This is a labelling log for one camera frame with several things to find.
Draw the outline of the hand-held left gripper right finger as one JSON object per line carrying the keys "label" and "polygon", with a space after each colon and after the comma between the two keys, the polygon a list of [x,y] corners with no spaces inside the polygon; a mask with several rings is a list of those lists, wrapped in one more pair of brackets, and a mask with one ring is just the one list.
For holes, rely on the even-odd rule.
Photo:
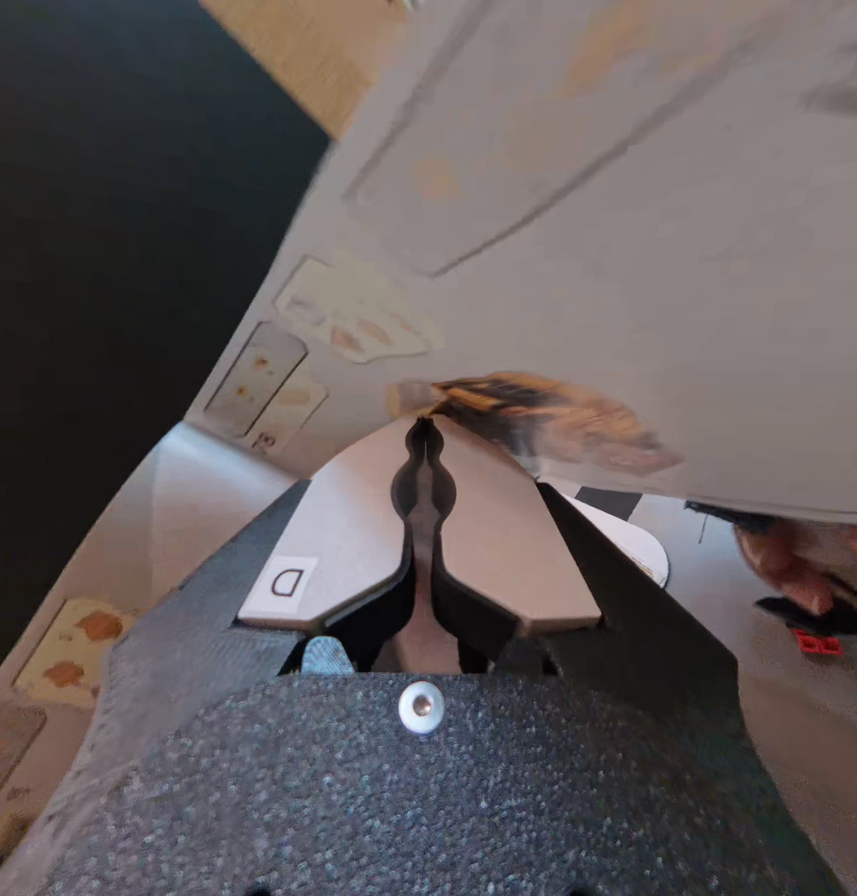
{"label": "hand-held left gripper right finger", "polygon": [[437,621],[456,637],[596,627],[602,611],[533,477],[453,420],[431,423]]}

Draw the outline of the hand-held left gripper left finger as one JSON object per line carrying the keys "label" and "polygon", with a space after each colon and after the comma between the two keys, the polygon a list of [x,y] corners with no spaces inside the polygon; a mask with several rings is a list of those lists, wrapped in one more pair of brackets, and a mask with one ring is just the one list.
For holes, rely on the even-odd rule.
{"label": "hand-held left gripper left finger", "polygon": [[318,631],[391,585],[411,562],[409,518],[422,464],[419,417],[396,420],[325,464],[255,578],[238,621]]}

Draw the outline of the lego instruction booklet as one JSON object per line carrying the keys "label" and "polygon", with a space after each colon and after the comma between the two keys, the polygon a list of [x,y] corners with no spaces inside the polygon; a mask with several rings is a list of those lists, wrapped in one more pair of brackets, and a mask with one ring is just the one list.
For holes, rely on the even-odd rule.
{"label": "lego instruction booklet", "polygon": [[[391,59],[0,666],[0,894],[857,894],[857,608],[733,534],[857,525],[857,2],[427,2]],[[416,417],[406,571],[241,623]],[[533,477],[596,627],[437,621],[433,417]]]}

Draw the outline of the black backdrop panel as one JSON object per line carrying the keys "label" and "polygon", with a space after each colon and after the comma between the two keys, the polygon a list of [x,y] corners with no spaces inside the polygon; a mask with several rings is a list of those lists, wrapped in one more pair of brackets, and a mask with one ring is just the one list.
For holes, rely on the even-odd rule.
{"label": "black backdrop panel", "polygon": [[198,2],[0,1],[0,665],[197,396],[328,146]]}

